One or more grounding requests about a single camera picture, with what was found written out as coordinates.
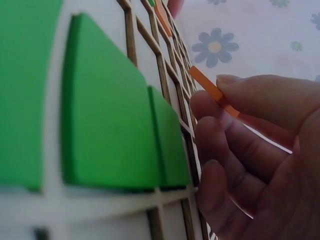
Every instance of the foam shape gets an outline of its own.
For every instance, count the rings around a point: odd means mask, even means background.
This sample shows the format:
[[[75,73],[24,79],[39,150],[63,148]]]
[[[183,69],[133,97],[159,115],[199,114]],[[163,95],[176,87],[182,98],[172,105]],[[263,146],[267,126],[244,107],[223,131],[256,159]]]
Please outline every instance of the foam shape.
[[[39,190],[48,64],[62,0],[0,3],[0,185]]]
[[[86,14],[72,18],[62,85],[68,184],[153,189],[161,183],[144,77]]]
[[[154,7],[156,5],[155,0],[148,0],[151,7]]]
[[[239,111],[234,109],[226,100],[224,94],[217,88],[196,66],[189,69],[189,74],[194,78],[210,96],[226,110],[232,117],[237,118]]]
[[[149,87],[158,157],[162,169],[162,187],[190,184],[187,157],[177,113],[154,87]]]

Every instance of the blue flower print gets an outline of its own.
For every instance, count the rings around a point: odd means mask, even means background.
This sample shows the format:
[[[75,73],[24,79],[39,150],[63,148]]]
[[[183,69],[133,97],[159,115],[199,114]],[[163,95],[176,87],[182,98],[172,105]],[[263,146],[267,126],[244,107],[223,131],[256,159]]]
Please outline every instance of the blue flower print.
[[[201,42],[192,45],[192,51],[199,52],[194,61],[198,64],[206,60],[208,68],[217,66],[218,59],[222,63],[230,62],[232,56],[229,52],[239,49],[238,44],[230,42],[233,38],[234,34],[230,32],[222,35],[220,28],[213,29],[210,35],[206,32],[200,33]]]
[[[273,6],[278,8],[288,7],[289,0],[269,0]]]
[[[208,0],[208,3],[209,4],[214,4],[214,5],[218,5],[218,4],[220,4],[220,3],[226,3],[227,2],[227,0]]]
[[[312,14],[311,22],[315,24],[315,28],[320,31],[320,13]]]

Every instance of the green foam piece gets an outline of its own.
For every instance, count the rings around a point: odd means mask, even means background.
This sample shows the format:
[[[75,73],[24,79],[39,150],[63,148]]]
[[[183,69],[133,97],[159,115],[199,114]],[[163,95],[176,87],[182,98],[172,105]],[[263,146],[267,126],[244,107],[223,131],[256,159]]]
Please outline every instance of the green foam piece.
[[[155,0],[148,0],[148,1],[149,1],[150,5],[151,5],[152,7],[154,7],[154,6],[156,5]]]
[[[158,156],[162,167],[162,187],[190,183],[188,162],[177,113],[155,88],[149,87]]]
[[[61,2],[0,1],[0,185],[41,187],[45,84]]]
[[[62,89],[64,180],[92,187],[158,187],[146,81],[86,14],[71,21]]]

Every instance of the fingernail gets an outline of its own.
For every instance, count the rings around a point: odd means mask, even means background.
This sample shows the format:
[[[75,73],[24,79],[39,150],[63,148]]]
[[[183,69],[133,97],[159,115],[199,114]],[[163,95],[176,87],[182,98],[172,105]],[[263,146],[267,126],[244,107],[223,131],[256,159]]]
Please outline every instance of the fingernail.
[[[227,74],[221,74],[216,76],[216,84],[221,85],[230,85],[238,82],[241,78],[238,76],[233,76],[233,75],[227,75]]]
[[[203,165],[203,170],[206,169],[208,166],[212,165],[212,164],[218,164],[219,162],[217,160],[209,160],[207,161],[204,165]]]

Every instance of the wooden slat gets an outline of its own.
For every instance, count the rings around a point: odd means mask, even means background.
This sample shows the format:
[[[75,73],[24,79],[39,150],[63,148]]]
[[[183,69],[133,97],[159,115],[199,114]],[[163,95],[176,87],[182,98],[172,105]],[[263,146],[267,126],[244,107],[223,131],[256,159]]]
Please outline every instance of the wooden slat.
[[[190,171],[191,171],[192,180],[193,180],[193,186],[198,187],[200,180],[199,180],[197,160],[196,160],[194,145],[192,140],[193,136],[192,134],[184,134],[184,139],[185,139],[188,156],[189,156],[189,165],[190,165]]]
[[[160,213],[157,208],[147,211],[152,240],[165,240]]]
[[[196,240],[189,199],[181,200],[181,206],[187,239]]]

